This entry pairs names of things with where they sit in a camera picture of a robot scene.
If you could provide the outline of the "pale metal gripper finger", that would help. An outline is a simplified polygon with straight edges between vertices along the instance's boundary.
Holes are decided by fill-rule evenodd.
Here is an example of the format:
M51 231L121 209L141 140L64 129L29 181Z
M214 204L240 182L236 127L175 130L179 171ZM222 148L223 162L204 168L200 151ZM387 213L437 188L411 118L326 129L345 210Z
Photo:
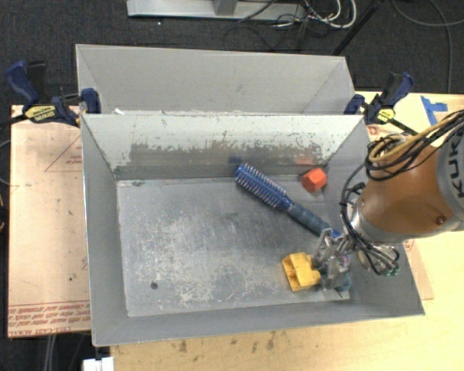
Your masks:
M319 244L312 257L314 266L322 266L331 257L330 251L333 249L333 230L324 229L320 233Z
M322 273L322 288L327 291L350 289L350 259L348 256L333 256L325 264Z

